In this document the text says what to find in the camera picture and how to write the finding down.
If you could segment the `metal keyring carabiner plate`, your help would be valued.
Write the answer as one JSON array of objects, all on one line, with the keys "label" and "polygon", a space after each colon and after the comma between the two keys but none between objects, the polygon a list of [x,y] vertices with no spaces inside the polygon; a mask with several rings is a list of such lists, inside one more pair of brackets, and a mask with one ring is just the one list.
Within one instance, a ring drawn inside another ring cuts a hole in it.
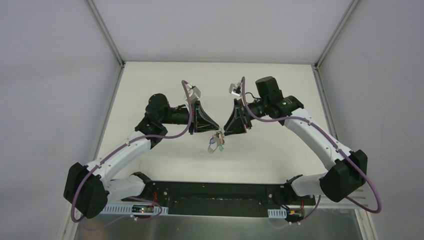
[{"label": "metal keyring carabiner plate", "polygon": [[224,145],[217,145],[216,137],[218,136],[223,136],[225,140],[225,136],[222,131],[217,131],[216,133],[214,133],[209,140],[209,145],[207,148],[207,151],[209,154],[213,154],[215,151],[219,151],[219,146],[222,146],[224,148],[225,141],[224,141]]}]

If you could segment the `yellow tagged key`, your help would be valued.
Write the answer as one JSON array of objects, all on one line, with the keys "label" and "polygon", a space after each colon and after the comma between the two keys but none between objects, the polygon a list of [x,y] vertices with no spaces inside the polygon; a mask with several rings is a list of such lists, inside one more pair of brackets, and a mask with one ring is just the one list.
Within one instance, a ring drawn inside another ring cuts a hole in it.
[{"label": "yellow tagged key", "polygon": [[222,135],[216,136],[215,138],[216,138],[217,145],[222,146],[225,144],[225,140]]}]

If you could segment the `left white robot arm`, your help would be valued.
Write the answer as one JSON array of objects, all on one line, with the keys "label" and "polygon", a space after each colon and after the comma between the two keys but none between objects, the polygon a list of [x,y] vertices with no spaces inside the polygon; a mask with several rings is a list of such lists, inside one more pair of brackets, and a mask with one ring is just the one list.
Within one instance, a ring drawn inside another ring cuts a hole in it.
[{"label": "left white robot arm", "polygon": [[121,199],[135,197],[147,202],[153,189],[145,175],[138,172],[125,179],[115,179],[115,175],[164,139],[219,129],[199,100],[172,107],[164,94],[156,93],[149,98],[143,119],[116,149],[85,165],[77,162],[69,168],[63,197],[71,203],[72,211],[78,210],[87,219]]}]

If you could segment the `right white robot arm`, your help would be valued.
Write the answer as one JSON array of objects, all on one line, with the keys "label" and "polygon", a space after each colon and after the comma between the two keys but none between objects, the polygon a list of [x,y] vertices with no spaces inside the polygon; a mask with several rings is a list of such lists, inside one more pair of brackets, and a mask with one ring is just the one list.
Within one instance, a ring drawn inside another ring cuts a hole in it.
[{"label": "right white robot arm", "polygon": [[290,179],[283,192],[288,204],[296,205],[307,195],[324,195],[337,203],[365,184],[368,157],[362,150],[353,151],[328,135],[296,97],[283,96],[274,77],[263,77],[255,85],[259,98],[250,103],[243,100],[241,82],[230,85],[229,93],[236,98],[224,125],[224,135],[244,134],[253,126],[252,120],[268,116],[295,133],[327,170],[322,174],[298,175]]}]

